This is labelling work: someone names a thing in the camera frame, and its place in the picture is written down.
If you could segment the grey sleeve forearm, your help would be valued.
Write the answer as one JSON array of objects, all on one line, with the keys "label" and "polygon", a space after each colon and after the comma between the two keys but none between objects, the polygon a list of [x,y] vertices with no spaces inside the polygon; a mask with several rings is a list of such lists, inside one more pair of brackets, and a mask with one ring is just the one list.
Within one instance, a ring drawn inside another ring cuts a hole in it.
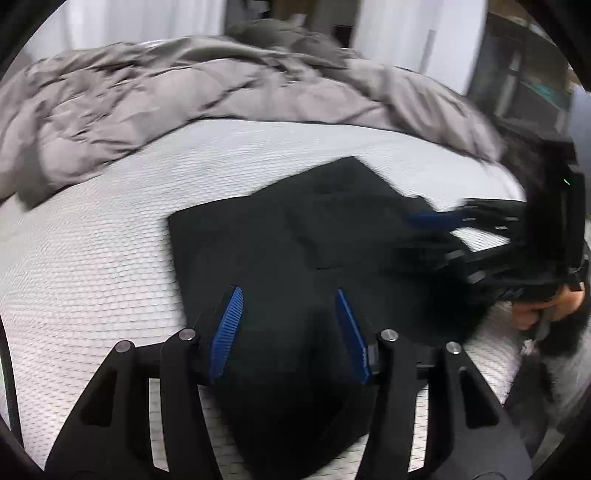
[{"label": "grey sleeve forearm", "polygon": [[533,457],[550,429],[573,425],[590,396],[590,316],[576,312],[526,346],[504,408]]}]

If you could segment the person's right hand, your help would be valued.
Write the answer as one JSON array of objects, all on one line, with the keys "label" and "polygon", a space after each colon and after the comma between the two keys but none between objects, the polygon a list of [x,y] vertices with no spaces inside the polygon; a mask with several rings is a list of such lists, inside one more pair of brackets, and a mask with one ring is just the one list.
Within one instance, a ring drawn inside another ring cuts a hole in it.
[{"label": "person's right hand", "polygon": [[585,299],[585,286],[578,290],[563,286],[550,300],[544,302],[515,302],[512,305],[512,321],[522,331],[537,324],[547,312],[551,321],[560,321],[578,310]]}]

